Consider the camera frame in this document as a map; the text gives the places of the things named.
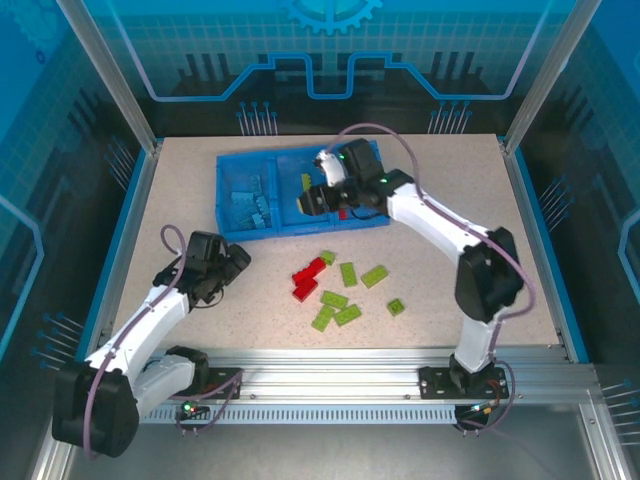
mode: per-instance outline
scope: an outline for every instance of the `gear logo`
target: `gear logo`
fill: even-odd
[[[58,31],[54,0],[2,0],[0,14],[10,13],[22,33],[36,48],[42,49]]]
[[[281,4],[300,28],[333,35],[336,30],[345,34],[349,28],[360,28],[360,21],[373,18],[373,9],[382,7],[382,0],[282,0]]]

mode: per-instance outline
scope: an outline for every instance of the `red lego brick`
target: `red lego brick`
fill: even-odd
[[[327,267],[327,264],[324,263],[324,260],[322,260],[322,258],[320,257],[317,257],[309,264],[308,267],[303,268],[298,273],[294,273],[291,276],[291,278],[293,279],[293,283],[295,283],[296,286],[298,286],[302,282],[304,282],[306,279],[314,278],[326,267]]]
[[[311,295],[311,292],[316,289],[317,286],[318,282],[316,282],[313,278],[307,278],[302,283],[300,283],[298,287],[293,291],[293,296],[301,302],[304,302],[306,298]]]

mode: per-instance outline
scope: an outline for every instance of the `speckled work surface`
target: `speckled work surface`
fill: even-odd
[[[387,170],[411,173],[401,145],[378,140]],[[554,327],[534,268],[529,243],[495,136],[408,135],[420,159],[423,188],[476,224],[504,226],[516,238],[524,268],[534,278],[539,301],[526,318],[502,330],[500,344],[557,343]],[[217,232],[216,157],[252,149],[326,144],[331,137],[168,138],[153,180],[127,275],[115,328],[134,312],[155,274],[172,259],[160,242],[162,225],[173,223],[188,236],[193,230]],[[455,270],[436,247],[408,227],[388,227],[274,238],[243,244],[253,261],[212,309],[193,311],[165,337],[162,346],[196,348],[394,348],[456,345],[461,312],[453,289]],[[292,295],[291,275],[323,250],[337,254],[319,276],[319,286],[300,304]],[[345,288],[339,264],[353,262],[358,286]],[[378,264],[389,276],[370,290],[359,277]],[[362,316],[343,327],[335,322],[320,333],[311,322],[330,290],[357,303]],[[386,304],[400,298],[406,310],[392,317]],[[526,300],[522,293],[518,304]]]

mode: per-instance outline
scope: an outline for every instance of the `blue plastic tray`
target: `blue plastic tray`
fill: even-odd
[[[380,161],[377,143],[370,143]],[[219,156],[216,218],[220,233],[228,241],[242,242],[388,225],[384,216],[360,220],[349,212],[346,220],[340,220],[337,212],[321,216],[300,213],[296,200],[303,192],[302,175],[309,174],[312,185],[326,181],[313,165],[323,148],[326,145]],[[268,212],[259,208],[265,203]],[[372,213],[367,208],[356,210],[363,218]]]

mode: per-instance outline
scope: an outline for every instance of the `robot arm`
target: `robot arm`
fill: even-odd
[[[463,326],[450,373],[461,392],[470,392],[474,377],[491,367],[491,339],[497,318],[513,304],[523,281],[502,257],[468,232],[475,230],[488,236],[517,261],[513,236],[504,228],[491,232],[474,225],[423,192],[466,229],[446,220],[418,197],[412,177],[400,170],[385,172],[366,140],[344,145],[337,156],[322,151],[315,164],[329,172],[327,184],[314,186],[299,197],[302,213],[373,208],[418,232],[452,261],[457,269],[455,298],[463,311]]]
[[[210,304],[222,293],[249,265],[251,257],[240,246],[227,246],[223,237],[206,232],[191,235],[184,256],[181,277],[157,305],[152,302],[172,283],[180,258],[158,273],[138,311],[102,348],[84,362],[68,362],[60,370],[52,424],[56,440],[83,445],[87,393],[108,355],[112,358],[99,383],[91,415],[92,449],[99,453],[119,456],[133,440],[140,418],[173,395],[197,393],[206,387],[209,364],[204,353],[174,347],[158,362],[149,363],[149,357],[196,304]],[[153,308],[137,318],[149,306]]]

